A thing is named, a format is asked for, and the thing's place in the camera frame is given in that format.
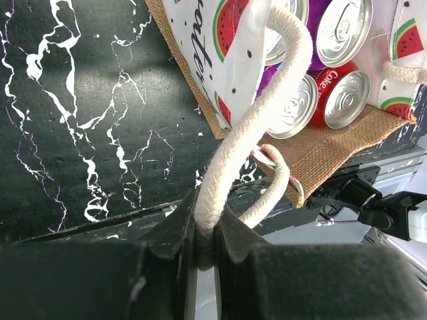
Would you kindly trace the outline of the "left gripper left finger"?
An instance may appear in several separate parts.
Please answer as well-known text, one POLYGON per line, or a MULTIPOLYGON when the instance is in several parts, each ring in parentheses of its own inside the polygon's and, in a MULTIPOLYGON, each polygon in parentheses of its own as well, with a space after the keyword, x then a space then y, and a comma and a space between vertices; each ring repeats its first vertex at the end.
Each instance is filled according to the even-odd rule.
POLYGON ((196 191, 134 241, 1 247, 2 319, 193 319, 196 191))

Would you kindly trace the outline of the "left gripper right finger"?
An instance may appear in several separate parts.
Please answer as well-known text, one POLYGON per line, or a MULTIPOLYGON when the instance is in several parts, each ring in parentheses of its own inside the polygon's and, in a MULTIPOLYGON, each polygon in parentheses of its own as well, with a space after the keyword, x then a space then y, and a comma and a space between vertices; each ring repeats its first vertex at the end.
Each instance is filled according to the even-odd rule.
POLYGON ((225 208, 215 228, 220 319, 425 319, 409 264, 383 245, 273 245, 225 208))

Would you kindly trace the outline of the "purple fanta can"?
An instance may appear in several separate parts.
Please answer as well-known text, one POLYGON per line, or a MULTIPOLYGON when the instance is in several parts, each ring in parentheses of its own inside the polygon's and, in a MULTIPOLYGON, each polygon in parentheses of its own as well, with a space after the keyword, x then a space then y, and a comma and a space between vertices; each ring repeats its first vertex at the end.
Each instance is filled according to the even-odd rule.
POLYGON ((309 70, 340 67, 363 46, 372 22, 371 0, 309 1, 307 28, 314 52, 309 70))
POLYGON ((318 88, 305 74, 290 101, 273 120, 266 133, 276 139, 287 139, 299 133, 311 120, 318 104, 318 88))

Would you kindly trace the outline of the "red coke can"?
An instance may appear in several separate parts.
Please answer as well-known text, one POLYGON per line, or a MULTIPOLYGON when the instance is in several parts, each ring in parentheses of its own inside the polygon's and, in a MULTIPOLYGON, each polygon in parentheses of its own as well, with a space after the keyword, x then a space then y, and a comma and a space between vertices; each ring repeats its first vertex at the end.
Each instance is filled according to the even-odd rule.
POLYGON ((370 78, 349 61, 340 67, 308 71, 317 85, 318 103, 310 124, 341 129, 362 112, 370 94, 370 78))

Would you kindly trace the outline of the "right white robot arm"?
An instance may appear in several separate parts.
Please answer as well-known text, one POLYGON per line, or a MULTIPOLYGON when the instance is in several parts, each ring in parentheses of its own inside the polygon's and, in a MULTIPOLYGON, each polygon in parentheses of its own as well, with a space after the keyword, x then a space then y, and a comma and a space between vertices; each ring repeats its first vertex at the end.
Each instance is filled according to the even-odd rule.
POLYGON ((425 243, 426 196, 409 191, 383 195, 373 187, 379 172, 378 166, 340 169, 308 197, 306 207, 347 208, 362 224, 405 241, 425 243))

